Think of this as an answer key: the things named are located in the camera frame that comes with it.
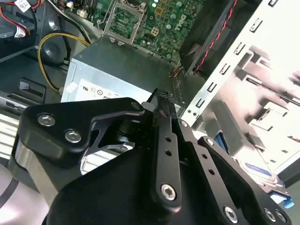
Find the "blue label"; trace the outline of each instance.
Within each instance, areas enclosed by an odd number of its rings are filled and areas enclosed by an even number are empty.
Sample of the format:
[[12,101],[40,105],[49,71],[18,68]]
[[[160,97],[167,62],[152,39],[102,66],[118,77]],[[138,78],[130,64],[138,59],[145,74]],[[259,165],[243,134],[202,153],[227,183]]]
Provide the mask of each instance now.
[[260,173],[266,174],[266,175],[268,175],[269,177],[272,176],[272,174],[271,174],[269,171],[267,171],[267,170],[264,170],[264,169],[262,169],[262,168],[259,168],[259,167],[255,166],[255,165],[251,165],[251,164],[249,164],[249,163],[245,163],[245,164],[246,164],[246,166],[247,166],[249,169],[252,169],[252,170],[258,171],[258,172],[260,172]]

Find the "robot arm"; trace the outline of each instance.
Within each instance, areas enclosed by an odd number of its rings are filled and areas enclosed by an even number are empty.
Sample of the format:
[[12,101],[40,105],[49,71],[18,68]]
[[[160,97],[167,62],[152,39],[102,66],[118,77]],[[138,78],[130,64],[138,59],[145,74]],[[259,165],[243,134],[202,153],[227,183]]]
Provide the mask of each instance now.
[[[48,225],[292,224],[214,140],[195,139],[173,103],[154,92],[148,104],[153,111],[130,98],[24,111],[14,157],[49,204]],[[84,156],[124,142],[134,149],[80,174]]]

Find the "red wire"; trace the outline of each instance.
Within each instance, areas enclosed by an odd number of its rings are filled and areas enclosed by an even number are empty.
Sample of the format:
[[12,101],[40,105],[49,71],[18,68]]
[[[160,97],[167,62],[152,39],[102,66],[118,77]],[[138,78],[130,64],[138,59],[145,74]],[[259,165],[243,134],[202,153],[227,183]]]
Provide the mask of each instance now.
[[[5,4],[7,4],[7,5],[15,5],[15,4],[12,3],[12,2],[6,2]],[[19,26],[19,27],[22,27],[23,29],[25,29],[26,35],[29,35],[29,31],[28,31],[27,27],[25,27],[24,25],[22,25],[22,24],[20,24],[20,23],[18,23],[18,22],[15,22],[15,21],[13,21],[13,20],[8,19],[8,18],[3,14],[1,6],[0,6],[0,15],[1,15],[6,21],[8,21],[8,22],[14,24],[15,26]]]
[[66,5],[62,2],[62,0],[60,0],[60,3],[63,5],[63,7],[66,7]]
[[233,4],[233,6],[230,8],[230,10],[229,10],[229,15],[228,15],[227,19],[225,20],[222,29],[219,31],[219,33],[218,33],[216,39],[210,44],[209,48],[206,50],[205,56],[202,58],[201,63],[200,63],[200,64],[197,66],[197,68],[195,69],[194,74],[196,74],[196,72],[197,72],[197,71],[200,69],[200,67],[203,65],[203,63],[204,63],[206,57],[208,56],[208,52],[209,52],[210,49],[214,46],[215,42],[220,38],[222,31],[225,29],[228,20],[230,19],[230,17],[231,17],[232,14],[233,14],[233,9],[234,9],[234,7],[236,6],[237,1],[238,1],[238,0],[235,0],[235,1],[234,1],[234,4]]
[[35,6],[32,6],[31,8],[33,8],[33,9],[38,8],[38,7],[40,7],[41,3],[42,3],[42,1],[41,1],[41,0],[38,0],[38,1],[37,1],[37,4],[36,4]]

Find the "screw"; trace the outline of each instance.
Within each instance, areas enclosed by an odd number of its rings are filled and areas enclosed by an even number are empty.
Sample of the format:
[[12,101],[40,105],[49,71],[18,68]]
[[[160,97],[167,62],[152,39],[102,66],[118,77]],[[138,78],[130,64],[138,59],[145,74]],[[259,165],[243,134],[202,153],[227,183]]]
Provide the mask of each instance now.
[[127,150],[128,150],[128,148],[127,148],[126,146],[122,146],[120,149],[121,149],[122,151],[127,151]]
[[169,201],[173,201],[176,197],[175,190],[168,184],[163,184],[161,186],[161,193]]
[[232,210],[232,208],[225,206],[224,207],[224,213],[226,217],[233,222],[234,224],[238,223],[238,217],[236,216],[235,212]]
[[276,218],[273,215],[273,213],[271,213],[270,210],[268,209],[264,209],[264,212],[266,213],[267,217],[272,221],[272,222],[276,222]]
[[81,141],[81,135],[75,130],[68,130],[65,133],[65,139],[71,143],[78,143]]
[[132,102],[131,105],[132,105],[132,107],[134,107],[134,108],[137,109],[137,110],[140,109],[139,104],[137,104],[136,102]]
[[185,128],[188,127],[188,124],[187,124],[185,121],[182,120],[182,121],[180,121],[180,123],[181,123],[181,125],[184,126]]
[[55,118],[47,114],[40,115],[37,121],[40,125],[45,127],[51,127],[55,124]]
[[284,217],[284,215],[281,214],[281,212],[279,212],[278,210],[275,211],[277,216],[284,222],[286,223],[286,218]]
[[164,110],[159,110],[159,113],[164,117],[168,117],[167,113]]
[[213,145],[214,145],[214,142],[213,142],[211,139],[207,138],[207,139],[206,139],[206,141],[207,141],[207,142],[208,142],[208,144],[210,144],[211,146],[213,146]]

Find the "sticker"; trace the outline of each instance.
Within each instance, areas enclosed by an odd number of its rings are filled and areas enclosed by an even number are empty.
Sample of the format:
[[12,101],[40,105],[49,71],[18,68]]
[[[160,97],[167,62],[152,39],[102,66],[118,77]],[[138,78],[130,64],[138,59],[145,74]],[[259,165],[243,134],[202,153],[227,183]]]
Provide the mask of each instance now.
[[18,6],[23,13],[25,13],[31,7],[27,0],[17,0],[15,1],[15,5]]
[[255,165],[251,165],[251,164],[249,164],[249,163],[245,163],[245,165],[246,165],[249,169],[252,169],[252,170],[258,171],[258,172],[260,172],[260,173],[266,174],[266,175],[268,175],[269,177],[272,176],[272,174],[271,174],[269,171],[264,170],[264,169],[262,169],[262,168],[259,168],[259,167],[255,166]]
[[122,98],[122,96],[118,95],[117,93],[111,90],[105,89],[101,86],[95,85],[84,79],[81,79],[78,85],[75,101],[98,100],[109,98]]
[[26,32],[23,28],[17,26],[17,32],[15,33],[15,38],[23,38],[25,37]]
[[75,82],[72,82],[65,88],[65,91],[68,93],[72,93],[77,87],[78,85]]

